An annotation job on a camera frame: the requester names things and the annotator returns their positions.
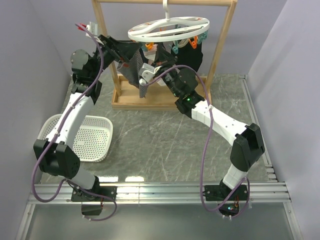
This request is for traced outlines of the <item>white oval clip hanger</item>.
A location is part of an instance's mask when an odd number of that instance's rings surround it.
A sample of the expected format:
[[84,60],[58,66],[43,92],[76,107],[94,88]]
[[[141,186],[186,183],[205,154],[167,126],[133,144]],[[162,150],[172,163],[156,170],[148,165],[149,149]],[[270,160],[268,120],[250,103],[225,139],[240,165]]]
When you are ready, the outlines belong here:
[[132,27],[127,32],[129,39],[142,43],[174,42],[197,37],[210,28],[210,21],[204,17],[170,17],[167,0],[162,2],[162,7],[165,18]]

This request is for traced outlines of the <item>white pink-trimmed underwear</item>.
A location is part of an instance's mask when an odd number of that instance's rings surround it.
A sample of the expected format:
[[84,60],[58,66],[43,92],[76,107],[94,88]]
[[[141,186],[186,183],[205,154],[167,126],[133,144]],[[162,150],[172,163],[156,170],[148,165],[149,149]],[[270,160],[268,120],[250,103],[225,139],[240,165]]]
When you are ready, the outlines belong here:
[[147,63],[151,65],[155,61],[156,53],[157,53],[157,44],[154,44],[153,47],[144,52],[144,56],[147,59]]

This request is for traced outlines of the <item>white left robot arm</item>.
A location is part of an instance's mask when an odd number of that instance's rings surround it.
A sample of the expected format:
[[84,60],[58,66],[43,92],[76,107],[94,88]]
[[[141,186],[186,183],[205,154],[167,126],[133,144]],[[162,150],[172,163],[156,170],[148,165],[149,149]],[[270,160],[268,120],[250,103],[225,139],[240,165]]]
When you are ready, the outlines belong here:
[[81,167],[80,158],[72,150],[76,134],[100,96],[102,83],[99,78],[103,70],[113,62],[129,62],[142,46],[139,42],[103,35],[93,37],[93,41],[96,50],[92,55],[83,49],[71,54],[73,86],[70,102],[45,139],[35,141],[33,150],[37,162],[32,171],[63,177],[77,194],[83,194],[89,201],[96,201],[103,195],[98,177]]

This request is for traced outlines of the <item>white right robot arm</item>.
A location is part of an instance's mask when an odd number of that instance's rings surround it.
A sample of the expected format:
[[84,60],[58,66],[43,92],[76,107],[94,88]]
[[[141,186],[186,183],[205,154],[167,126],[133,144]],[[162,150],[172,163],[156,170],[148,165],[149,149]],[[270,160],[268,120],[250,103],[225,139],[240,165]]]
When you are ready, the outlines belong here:
[[211,105],[207,95],[196,92],[196,86],[202,81],[197,72],[189,66],[177,65],[176,61],[160,44],[153,63],[159,68],[156,79],[163,79],[177,98],[175,105],[182,114],[205,124],[231,145],[231,165],[216,190],[210,191],[217,201],[226,202],[238,194],[242,180],[265,153],[261,129],[255,123],[247,125],[237,121]]

